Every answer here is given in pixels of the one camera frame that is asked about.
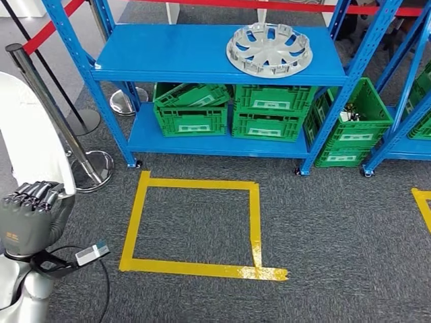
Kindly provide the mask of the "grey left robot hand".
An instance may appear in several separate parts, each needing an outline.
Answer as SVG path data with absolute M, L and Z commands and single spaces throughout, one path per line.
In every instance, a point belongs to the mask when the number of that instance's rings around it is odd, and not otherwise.
M 1 199 L 1 241 L 5 252 L 26 258 L 58 241 L 75 203 L 59 182 L 25 182 Z

